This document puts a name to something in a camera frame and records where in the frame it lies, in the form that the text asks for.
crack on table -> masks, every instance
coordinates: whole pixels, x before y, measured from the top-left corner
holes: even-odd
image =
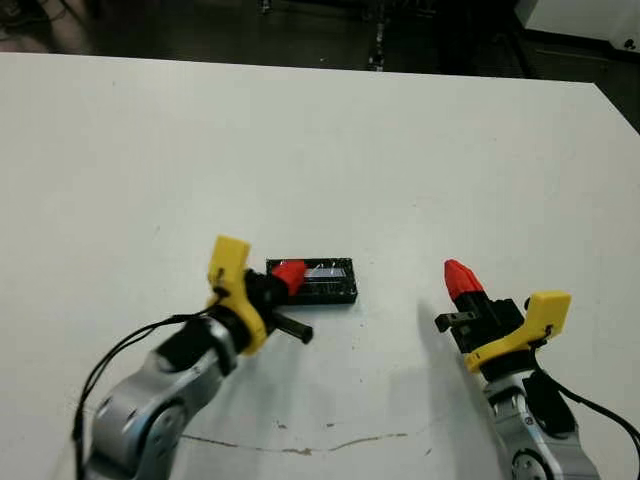
[[[355,445],[360,445],[360,444],[363,444],[363,443],[378,442],[380,440],[386,440],[386,439],[391,439],[391,438],[407,438],[407,437],[410,437],[410,436],[420,435],[425,430],[427,430],[429,427],[431,427],[434,424],[439,423],[440,421],[442,421],[444,417],[446,417],[446,415],[445,416],[440,416],[440,417],[437,417],[437,418],[433,419],[431,422],[427,423],[420,430],[418,430],[416,432],[413,432],[413,433],[407,433],[407,432],[385,433],[385,434],[380,434],[380,435],[374,435],[374,436],[371,436],[371,437],[361,437],[361,438],[356,438],[354,440],[350,440],[350,441],[345,442],[345,443],[340,443],[340,444],[336,445],[335,447],[331,447],[331,448],[311,448],[311,447],[304,447],[304,448],[293,448],[293,447],[289,447],[289,448],[264,448],[264,447],[254,447],[254,446],[251,446],[251,445],[242,445],[242,444],[239,444],[239,443],[223,442],[221,440],[212,440],[210,438],[198,437],[196,435],[186,435],[185,434],[185,435],[182,435],[182,438],[185,438],[187,440],[193,440],[195,442],[208,443],[208,444],[211,444],[211,445],[217,445],[217,446],[226,447],[226,448],[239,448],[241,450],[250,450],[250,451],[254,451],[254,452],[266,452],[266,453],[286,453],[286,454],[302,455],[302,456],[305,456],[305,457],[310,457],[314,453],[334,453],[334,452],[337,452],[338,450],[342,450],[343,448],[349,448],[349,447],[353,447]],[[427,451],[426,455],[428,455],[429,453],[431,453],[431,449],[429,449],[429,451]]]

table surface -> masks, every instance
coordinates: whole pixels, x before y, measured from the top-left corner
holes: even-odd
[[[0,71],[7,478],[61,478],[90,367],[203,305],[219,233],[258,269],[352,257],[359,297],[292,311],[309,346],[276,334],[242,359],[172,478],[500,478],[480,379],[433,325],[452,257],[495,298],[571,292],[541,362],[640,424],[640,137],[594,85],[20,54]],[[625,434],[574,411],[603,478],[632,478]]]

black cable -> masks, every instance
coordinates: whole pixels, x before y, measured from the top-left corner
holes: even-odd
[[[76,413],[73,421],[73,431],[71,433],[71,439],[74,443],[75,447],[75,463],[76,463],[76,479],[83,480],[84,479],[84,405],[86,403],[87,398],[93,391],[94,387],[98,383],[98,380],[104,373],[105,369],[113,360],[113,358],[118,355],[125,348],[130,347],[131,345],[139,342],[147,338],[151,333],[153,333],[158,327],[163,327],[166,325],[175,325],[179,323],[185,323],[188,320],[191,320],[205,312],[207,312],[211,307],[207,307],[204,310],[193,314],[187,315],[174,315],[170,318],[162,320],[160,322],[151,323],[144,327],[137,329],[136,331],[130,333],[118,343],[115,344],[107,353],[104,355],[100,361],[93,367],[93,370],[87,377],[87,380],[82,387],[82,392],[80,394],[80,400],[78,401],[78,406],[76,407]]]
[[[638,432],[638,430],[630,422],[622,418],[617,413],[612,412],[608,408],[605,408],[602,405],[592,402],[591,400],[584,398],[575,392],[572,392],[567,387],[565,387],[564,385],[556,381],[554,378],[552,378],[547,372],[545,372],[542,369],[542,367],[540,367],[540,364],[538,363],[538,359],[536,358],[536,350],[539,348],[539,346],[540,345],[532,345],[532,348],[531,348],[531,358],[533,360],[535,370],[539,374],[543,375],[547,379],[547,381],[550,382],[565,397],[567,397],[570,400],[573,400],[576,403],[581,403],[582,405],[590,408],[594,412],[597,412],[600,415],[603,415],[609,418],[610,420],[613,420],[622,428],[624,428],[624,430],[629,434],[629,436],[631,437],[631,440],[633,441],[633,445],[636,447],[636,453],[638,455],[637,479],[640,480],[640,432]]]

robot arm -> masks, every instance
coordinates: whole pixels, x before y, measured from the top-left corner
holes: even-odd
[[[580,445],[578,425],[556,385],[539,370],[533,353],[562,331],[570,296],[531,296],[523,318],[510,300],[490,300],[471,270],[449,260],[445,281],[460,313],[438,316],[452,331],[465,364],[482,373],[494,425],[511,462],[514,480],[597,480]]]
[[[257,351],[276,328],[311,340],[310,327],[274,311],[304,281],[304,263],[262,275],[246,269],[248,249],[218,238],[209,272],[215,297],[101,402],[80,479],[168,479],[184,429],[213,399],[240,353]]]

black handle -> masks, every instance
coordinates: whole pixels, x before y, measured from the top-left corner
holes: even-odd
[[[296,322],[278,312],[271,312],[271,319],[278,330],[288,333],[292,337],[296,337],[305,345],[313,338],[313,327],[309,325]]]

